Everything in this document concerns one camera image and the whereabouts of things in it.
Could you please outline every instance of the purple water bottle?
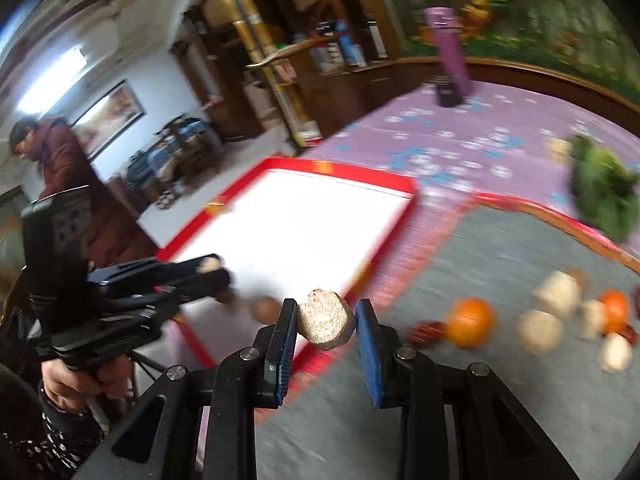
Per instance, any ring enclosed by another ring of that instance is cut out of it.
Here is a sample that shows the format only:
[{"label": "purple water bottle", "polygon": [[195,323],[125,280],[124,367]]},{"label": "purple water bottle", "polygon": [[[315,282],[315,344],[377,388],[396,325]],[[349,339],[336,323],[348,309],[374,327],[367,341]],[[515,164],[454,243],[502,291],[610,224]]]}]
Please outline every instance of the purple water bottle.
[{"label": "purple water bottle", "polygon": [[465,58],[457,32],[460,30],[458,20],[449,7],[429,7],[424,9],[424,17],[433,31],[438,45],[438,57],[444,69],[456,81],[463,96],[471,94],[471,79],[466,70]]}]

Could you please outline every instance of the gray mat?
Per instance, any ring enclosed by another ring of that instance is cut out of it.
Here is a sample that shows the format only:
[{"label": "gray mat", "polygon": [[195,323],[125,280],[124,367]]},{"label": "gray mat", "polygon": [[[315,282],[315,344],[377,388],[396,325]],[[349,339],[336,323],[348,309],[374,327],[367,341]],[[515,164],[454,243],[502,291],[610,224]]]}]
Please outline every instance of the gray mat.
[{"label": "gray mat", "polygon": [[[640,278],[597,256],[534,217],[479,208],[442,245],[432,264],[382,316],[402,329],[443,319],[460,296],[490,301],[498,313],[491,341],[475,352],[439,343],[434,361],[466,367],[486,362],[510,387],[582,480],[615,478],[640,440],[640,358],[624,374],[598,366],[600,342],[576,337],[575,320],[552,355],[528,355],[516,337],[518,316],[553,270],[581,267],[587,297],[607,287],[631,291]],[[355,348],[319,381],[256,429],[260,478],[388,480],[396,471],[399,411],[371,407]]]}]

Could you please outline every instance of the red dried fruit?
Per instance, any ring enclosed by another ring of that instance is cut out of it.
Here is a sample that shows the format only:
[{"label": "red dried fruit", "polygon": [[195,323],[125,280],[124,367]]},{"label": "red dried fruit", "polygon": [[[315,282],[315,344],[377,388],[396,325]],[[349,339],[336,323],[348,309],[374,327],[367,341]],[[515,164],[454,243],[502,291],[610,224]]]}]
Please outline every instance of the red dried fruit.
[{"label": "red dried fruit", "polygon": [[442,321],[423,321],[416,324],[409,331],[409,343],[414,345],[428,345],[442,338],[445,323]]},{"label": "red dried fruit", "polygon": [[640,319],[640,285],[636,286],[636,317]]},{"label": "red dried fruit", "polygon": [[636,332],[631,325],[627,324],[622,330],[619,330],[618,333],[629,341],[631,346],[638,344],[638,332]]}]

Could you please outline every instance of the screw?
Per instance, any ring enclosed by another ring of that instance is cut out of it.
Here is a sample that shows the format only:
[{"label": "screw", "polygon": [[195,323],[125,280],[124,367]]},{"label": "screw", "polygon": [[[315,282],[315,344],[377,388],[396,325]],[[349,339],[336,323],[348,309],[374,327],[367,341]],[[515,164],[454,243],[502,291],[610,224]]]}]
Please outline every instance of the screw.
[{"label": "screw", "polygon": [[478,377],[487,377],[490,371],[489,367],[484,363],[473,363],[471,365],[471,373]]},{"label": "screw", "polygon": [[240,351],[240,358],[243,361],[253,361],[259,355],[260,355],[260,351],[253,346],[248,346],[247,348],[243,348]]},{"label": "screw", "polygon": [[396,350],[396,355],[407,361],[408,359],[413,359],[415,357],[415,350],[410,346],[401,346],[398,350]]},{"label": "screw", "polygon": [[174,365],[166,371],[166,376],[171,381],[179,381],[187,374],[187,368],[181,365]]}]

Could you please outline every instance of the hand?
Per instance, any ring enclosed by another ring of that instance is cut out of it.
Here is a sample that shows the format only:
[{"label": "hand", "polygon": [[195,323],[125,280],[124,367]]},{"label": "hand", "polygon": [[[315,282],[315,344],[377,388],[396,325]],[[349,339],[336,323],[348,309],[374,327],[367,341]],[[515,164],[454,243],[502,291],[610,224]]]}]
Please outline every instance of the hand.
[{"label": "hand", "polygon": [[225,100],[217,95],[210,95],[209,101],[204,105],[205,108],[216,108],[218,105],[222,104]]},{"label": "hand", "polygon": [[80,411],[86,408],[86,398],[106,394],[110,399],[120,399],[127,393],[132,364],[121,356],[103,365],[97,380],[86,372],[69,370],[60,359],[42,363],[44,392],[61,410]]}]

